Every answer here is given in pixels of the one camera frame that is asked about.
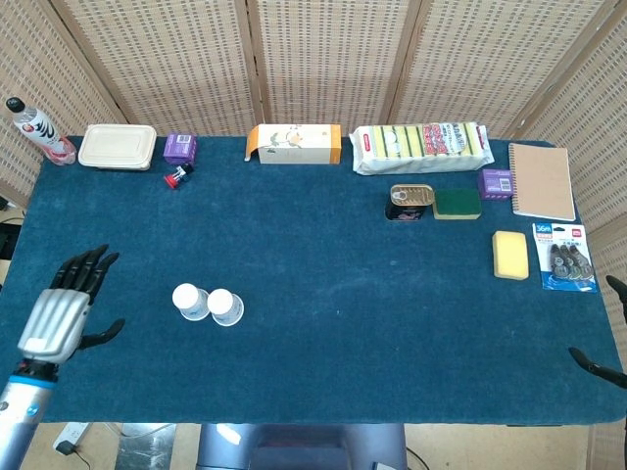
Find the power strip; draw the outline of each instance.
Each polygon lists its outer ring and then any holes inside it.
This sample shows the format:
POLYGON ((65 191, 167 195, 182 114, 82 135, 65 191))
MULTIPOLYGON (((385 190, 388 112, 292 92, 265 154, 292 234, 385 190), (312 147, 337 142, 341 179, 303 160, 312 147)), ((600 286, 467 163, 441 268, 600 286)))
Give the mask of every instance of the power strip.
POLYGON ((73 446, 78 446, 89 426, 91 426, 91 423, 68 423, 57 440, 52 444, 52 449, 57 450, 57 446, 63 441, 68 441, 73 446))

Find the electrical cable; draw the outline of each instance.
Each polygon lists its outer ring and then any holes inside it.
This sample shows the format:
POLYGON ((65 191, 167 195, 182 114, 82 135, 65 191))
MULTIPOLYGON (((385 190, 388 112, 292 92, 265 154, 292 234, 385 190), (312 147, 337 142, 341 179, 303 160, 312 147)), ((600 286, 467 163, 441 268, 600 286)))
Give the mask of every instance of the electrical cable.
POLYGON ((89 465, 89 462, 87 460, 85 460, 84 458, 82 458, 82 455, 80 455, 78 453, 78 450, 75 450, 73 453, 76 454, 76 456, 81 459, 83 462, 85 462, 85 465, 87 465, 87 470, 91 470, 91 465, 89 465))
POLYGON ((24 220, 23 217, 9 217, 4 220, 0 220, 0 223, 10 222, 11 220, 24 220))
POLYGON ((146 436, 150 436, 151 434, 155 434, 155 433, 161 431, 162 429, 165 429, 165 428, 167 428, 169 426, 172 426, 174 423, 164 424, 163 426, 160 426, 157 429, 153 429, 152 431, 148 431, 147 433, 137 434, 137 435, 134 435, 134 436, 129 436, 128 434, 125 434, 121 429, 118 428, 118 426, 116 426, 113 423, 103 423, 103 424, 107 427, 107 429, 109 429, 109 431, 114 433, 119 438, 123 438, 123 439, 139 439, 139 438, 145 438, 146 436))
POLYGON ((409 447, 405 447, 405 448, 407 449, 407 451, 408 451, 411 455, 413 455, 415 458, 417 458, 417 459, 420 461, 420 463, 422 464, 422 466, 424 466, 425 470, 431 470, 431 469, 429 468, 429 466, 427 465, 427 462, 425 462, 425 461, 424 461, 424 459, 423 459, 420 455, 418 455, 416 452, 414 452, 413 450, 411 450, 409 447))

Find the yellow sponge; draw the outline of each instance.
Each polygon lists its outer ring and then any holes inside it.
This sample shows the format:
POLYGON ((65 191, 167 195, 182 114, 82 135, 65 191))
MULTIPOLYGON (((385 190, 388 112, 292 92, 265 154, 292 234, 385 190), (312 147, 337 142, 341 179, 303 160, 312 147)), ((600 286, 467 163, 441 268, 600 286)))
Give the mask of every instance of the yellow sponge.
POLYGON ((529 277, 527 241, 520 232, 497 231, 492 237, 494 275, 522 281, 529 277))

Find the brown notebook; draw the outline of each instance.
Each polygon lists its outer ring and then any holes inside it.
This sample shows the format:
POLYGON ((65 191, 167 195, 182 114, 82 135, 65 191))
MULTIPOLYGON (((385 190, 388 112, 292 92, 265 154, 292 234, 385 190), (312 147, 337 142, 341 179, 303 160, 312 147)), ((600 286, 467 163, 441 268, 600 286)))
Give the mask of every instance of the brown notebook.
POLYGON ((568 151, 509 144, 513 213, 574 220, 568 151))

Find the water bottle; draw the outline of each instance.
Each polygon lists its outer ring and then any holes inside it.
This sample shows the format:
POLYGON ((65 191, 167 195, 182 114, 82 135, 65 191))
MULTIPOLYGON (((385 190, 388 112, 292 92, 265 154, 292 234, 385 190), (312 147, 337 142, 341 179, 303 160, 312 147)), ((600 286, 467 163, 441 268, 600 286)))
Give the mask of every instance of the water bottle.
POLYGON ((28 140, 37 144, 53 164, 71 165, 76 161, 76 147, 59 134, 44 112, 27 107, 16 97, 7 100, 7 108, 15 113, 13 124, 28 140))

